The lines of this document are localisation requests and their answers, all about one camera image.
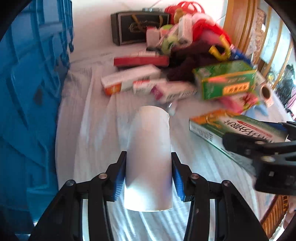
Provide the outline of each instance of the wall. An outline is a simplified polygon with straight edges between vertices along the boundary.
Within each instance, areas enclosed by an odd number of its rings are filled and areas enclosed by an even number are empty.
[[[179,3],[181,0],[72,0],[74,47],[71,59],[81,52],[113,45],[110,15],[118,11],[141,10],[143,7],[161,7]],[[224,24],[228,0],[196,0],[205,12],[220,25]]]

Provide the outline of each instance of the white bedsheet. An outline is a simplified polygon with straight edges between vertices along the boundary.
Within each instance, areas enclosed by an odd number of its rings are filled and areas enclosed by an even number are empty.
[[[152,96],[138,96],[131,91],[105,96],[100,78],[116,71],[114,56],[144,49],[143,44],[114,46],[93,51],[73,60],[65,81],[59,111],[56,138],[56,168],[59,188],[68,180],[77,183],[92,179],[117,161],[126,150],[130,123],[137,109],[154,105]],[[291,120],[280,101],[268,109],[269,117],[257,113],[262,121]],[[182,163],[189,165],[209,181],[230,180],[245,198],[258,219],[272,201],[272,194],[253,189],[254,178],[197,135],[189,131],[189,117],[221,108],[217,102],[191,97],[178,102],[176,114],[170,117],[171,149]],[[83,234],[88,240],[87,201],[84,202]],[[123,194],[108,203],[115,240],[183,240],[190,204],[182,203],[173,190],[173,209],[140,213],[123,207]],[[215,236],[215,205],[211,202],[209,240]]]

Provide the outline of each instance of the pink package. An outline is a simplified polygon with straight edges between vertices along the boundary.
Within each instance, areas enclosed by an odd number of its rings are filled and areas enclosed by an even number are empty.
[[[183,81],[172,81],[156,84],[151,94],[160,103],[183,99],[196,94],[197,89],[194,85]]]
[[[243,113],[258,104],[258,96],[254,93],[239,93],[233,96],[223,96],[218,99],[226,109],[236,113]]]

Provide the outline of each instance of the black box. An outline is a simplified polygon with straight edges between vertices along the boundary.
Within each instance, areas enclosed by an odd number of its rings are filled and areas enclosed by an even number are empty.
[[[159,28],[168,23],[169,14],[164,12],[117,12],[111,15],[112,39],[117,45],[145,42],[147,26]]]

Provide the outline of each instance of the blue container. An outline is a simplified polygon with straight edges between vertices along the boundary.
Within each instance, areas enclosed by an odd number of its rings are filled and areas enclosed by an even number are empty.
[[[58,191],[57,113],[72,40],[72,2],[34,0],[0,41],[0,212],[20,239]]]

